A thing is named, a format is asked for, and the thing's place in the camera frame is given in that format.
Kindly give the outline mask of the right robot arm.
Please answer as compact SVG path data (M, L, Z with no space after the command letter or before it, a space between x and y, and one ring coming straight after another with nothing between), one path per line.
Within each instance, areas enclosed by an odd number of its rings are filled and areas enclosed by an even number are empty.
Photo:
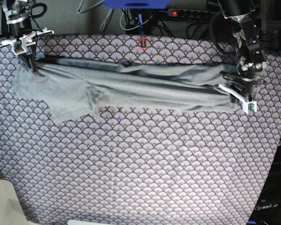
M46 27L32 28L35 19L44 16L47 5L35 0L5 0L2 9L6 23L11 30L11 39L2 40L0 48L10 46L15 56L23 61L30 69L35 70L36 48L39 36L53 34L54 31Z

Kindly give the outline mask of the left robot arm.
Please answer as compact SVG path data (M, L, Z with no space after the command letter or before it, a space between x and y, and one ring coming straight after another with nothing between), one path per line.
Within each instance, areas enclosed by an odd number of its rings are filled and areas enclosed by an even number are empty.
M250 14L255 11L252 0L219 0L219 11L214 13L209 23L209 34L217 50L229 54L219 46L214 31L214 22L218 17L232 21L232 36L236 40L235 52L238 57L236 66L229 72L223 72L227 84L218 87L242 103L244 109L257 110L253 100L252 87L258 85L257 73L266 68L266 56L259 43L259 34Z

